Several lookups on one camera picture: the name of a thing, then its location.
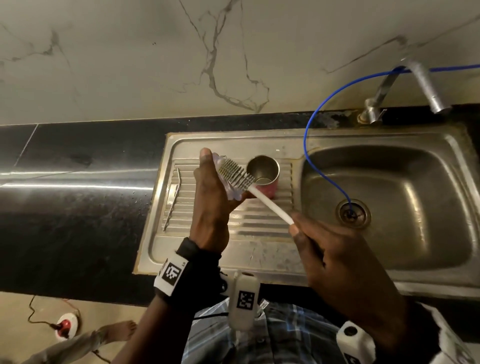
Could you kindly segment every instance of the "black countertop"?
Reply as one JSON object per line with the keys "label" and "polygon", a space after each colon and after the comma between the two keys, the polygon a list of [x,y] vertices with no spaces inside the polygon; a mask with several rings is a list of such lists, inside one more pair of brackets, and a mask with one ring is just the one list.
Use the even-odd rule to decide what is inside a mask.
{"label": "black countertop", "polygon": [[[147,305],[154,277],[132,271],[167,133],[304,128],[311,114],[0,127],[0,290]],[[357,127],[354,119],[350,112],[323,113],[315,127]],[[479,105],[455,107],[447,120],[423,107],[384,116],[386,127],[449,121],[468,127],[478,153]],[[307,288],[263,285],[262,293],[322,305]],[[479,302],[422,300],[463,339],[480,342],[480,329],[470,325],[480,318]]]}

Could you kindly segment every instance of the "plaid shirt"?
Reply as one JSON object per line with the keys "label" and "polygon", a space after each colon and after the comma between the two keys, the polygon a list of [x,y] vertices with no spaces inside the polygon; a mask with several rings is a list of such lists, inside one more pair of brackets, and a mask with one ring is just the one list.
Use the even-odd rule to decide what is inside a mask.
{"label": "plaid shirt", "polygon": [[[228,298],[197,317],[227,311]],[[248,332],[231,330],[224,316],[194,321],[182,363],[343,364],[336,344],[337,331],[338,327],[313,311],[269,303],[259,309]]]}

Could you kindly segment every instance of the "hand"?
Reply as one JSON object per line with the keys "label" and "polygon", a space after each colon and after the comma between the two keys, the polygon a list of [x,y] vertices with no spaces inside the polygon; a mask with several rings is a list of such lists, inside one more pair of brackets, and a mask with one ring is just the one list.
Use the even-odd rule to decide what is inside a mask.
{"label": "hand", "polygon": [[189,238],[201,249],[221,254],[229,239],[227,224],[230,212],[250,197],[249,193],[244,193],[241,201],[227,199],[208,148],[200,151],[200,166],[193,175],[196,188]]}
{"label": "hand", "polygon": [[315,221],[301,213],[293,213],[292,218],[295,225],[290,225],[289,232],[309,286],[368,332],[377,345],[394,352],[407,331],[406,300],[364,238],[353,229]]}

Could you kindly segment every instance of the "tiled floor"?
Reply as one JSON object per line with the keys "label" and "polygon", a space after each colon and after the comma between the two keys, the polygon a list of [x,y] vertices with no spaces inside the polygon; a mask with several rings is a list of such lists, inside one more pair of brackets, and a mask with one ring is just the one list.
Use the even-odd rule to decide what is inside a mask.
{"label": "tiled floor", "polygon": [[[28,304],[32,296],[0,292],[0,358],[8,358],[20,363],[32,354],[56,343],[53,331],[47,325],[30,324],[27,317],[31,311]],[[144,307],[126,306],[89,301],[71,300],[80,309],[82,315],[81,332],[91,331],[118,321],[134,320],[138,322]],[[32,320],[56,322],[58,318],[72,309],[56,298],[38,296],[32,306],[36,313]],[[113,359],[122,347],[122,343],[112,343],[100,348],[100,354]],[[480,364],[480,344],[468,344],[477,363]],[[77,364],[102,364],[103,361],[93,354],[88,354]]]}

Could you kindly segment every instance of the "drain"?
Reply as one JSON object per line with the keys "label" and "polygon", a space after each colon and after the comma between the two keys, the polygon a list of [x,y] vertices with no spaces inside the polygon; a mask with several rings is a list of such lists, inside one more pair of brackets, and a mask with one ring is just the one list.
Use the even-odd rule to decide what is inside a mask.
{"label": "drain", "polygon": [[344,200],[336,207],[336,217],[342,225],[349,228],[363,229],[370,224],[372,219],[366,205],[359,200],[352,200],[352,211],[347,200]]}

